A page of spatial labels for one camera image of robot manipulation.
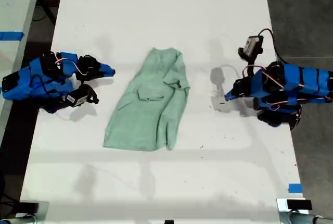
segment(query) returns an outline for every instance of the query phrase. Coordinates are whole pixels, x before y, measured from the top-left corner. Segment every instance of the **white tabletop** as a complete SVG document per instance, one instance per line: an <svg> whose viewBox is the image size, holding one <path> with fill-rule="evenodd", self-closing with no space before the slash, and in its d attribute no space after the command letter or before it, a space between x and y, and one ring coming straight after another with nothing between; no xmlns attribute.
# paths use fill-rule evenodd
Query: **white tabletop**
<svg viewBox="0 0 333 224"><path fill-rule="evenodd" d="M0 41L0 79L21 68L24 48L36 0L0 0L0 31L23 32L19 41ZM0 95L0 145L7 125L11 101Z"/></svg>
<svg viewBox="0 0 333 224"><path fill-rule="evenodd" d="M230 90L246 65L237 48L269 26L267 0L61 0L52 50L90 54L117 73L90 82L98 105L40 111L21 200L49 202L47 223L279 223L276 198L302 197L288 193L299 183L289 127L260 122L242 100L219 105L211 81ZM176 147L103 148L153 47L184 54L191 89ZM264 48L267 65L269 35Z"/></svg>

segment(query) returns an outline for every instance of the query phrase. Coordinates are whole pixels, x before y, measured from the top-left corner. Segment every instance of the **crumpled fabric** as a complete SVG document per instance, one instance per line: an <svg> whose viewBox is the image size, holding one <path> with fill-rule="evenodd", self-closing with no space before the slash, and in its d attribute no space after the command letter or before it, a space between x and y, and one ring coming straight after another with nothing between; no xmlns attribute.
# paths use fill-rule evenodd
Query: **crumpled fabric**
<svg viewBox="0 0 333 224"><path fill-rule="evenodd" d="M104 147L173 149L189 89L183 54L153 48L111 116Z"/></svg>

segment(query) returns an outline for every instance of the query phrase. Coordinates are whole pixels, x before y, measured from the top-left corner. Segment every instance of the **robotic arm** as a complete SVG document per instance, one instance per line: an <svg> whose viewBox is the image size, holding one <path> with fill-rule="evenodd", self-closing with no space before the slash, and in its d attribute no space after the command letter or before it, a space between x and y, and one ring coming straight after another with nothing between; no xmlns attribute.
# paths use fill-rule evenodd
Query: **robotic arm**
<svg viewBox="0 0 333 224"><path fill-rule="evenodd" d="M97 94L85 81L113 77L115 70L86 55L78 59L76 54L53 52L44 54L2 80L4 99L24 100L32 98L49 113L68 106L77 107L84 102L99 102ZM81 81L74 90L69 78L75 73Z"/></svg>
<svg viewBox="0 0 333 224"><path fill-rule="evenodd" d="M273 37L270 29L265 30ZM239 48L239 56L248 65L243 70L243 78L236 80L225 99L230 101L238 97L254 97L253 107L259 111L259 120L273 127L289 123L293 129L300 120L302 104L333 102L333 72L298 67L288 64L282 58L282 61L272 62L267 67L255 65L258 54L263 52L263 31L257 36L250 36L246 46ZM255 74L254 67L260 68Z"/></svg>

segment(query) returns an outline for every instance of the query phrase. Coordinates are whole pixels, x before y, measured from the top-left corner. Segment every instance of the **blue tape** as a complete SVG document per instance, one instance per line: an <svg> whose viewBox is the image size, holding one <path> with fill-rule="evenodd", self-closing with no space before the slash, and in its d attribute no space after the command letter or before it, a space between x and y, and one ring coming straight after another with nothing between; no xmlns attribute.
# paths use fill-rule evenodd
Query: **blue tape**
<svg viewBox="0 0 333 224"><path fill-rule="evenodd" d="M0 31L0 41L21 41L23 32Z"/></svg>
<svg viewBox="0 0 333 224"><path fill-rule="evenodd" d="M289 193L302 193L302 185L300 183L290 183L288 191Z"/></svg>

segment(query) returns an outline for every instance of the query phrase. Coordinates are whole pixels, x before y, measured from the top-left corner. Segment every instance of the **dark floor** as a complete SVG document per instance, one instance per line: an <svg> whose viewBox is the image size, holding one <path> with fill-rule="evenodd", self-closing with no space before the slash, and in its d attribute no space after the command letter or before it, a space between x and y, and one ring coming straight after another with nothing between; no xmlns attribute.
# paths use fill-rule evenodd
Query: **dark floor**
<svg viewBox="0 0 333 224"><path fill-rule="evenodd" d="M333 0L268 0L273 32L282 57L300 66L333 71L332 4ZM43 16L43 10L37 8L34 19L38 20ZM25 57L38 56L38 51L49 49L53 30L54 26L48 18L33 22ZM31 119L35 117L35 111L32 111ZM305 105L301 122L292 131L304 196L312 200L315 214L326 217L333 217L331 122L333 105ZM15 135L7 135L7 139L15 139ZM21 161L24 163L28 158L29 141L26 143L28 146L17 145L23 150ZM6 192L17 198L25 171L25 166L20 166L11 167L6 173Z"/></svg>

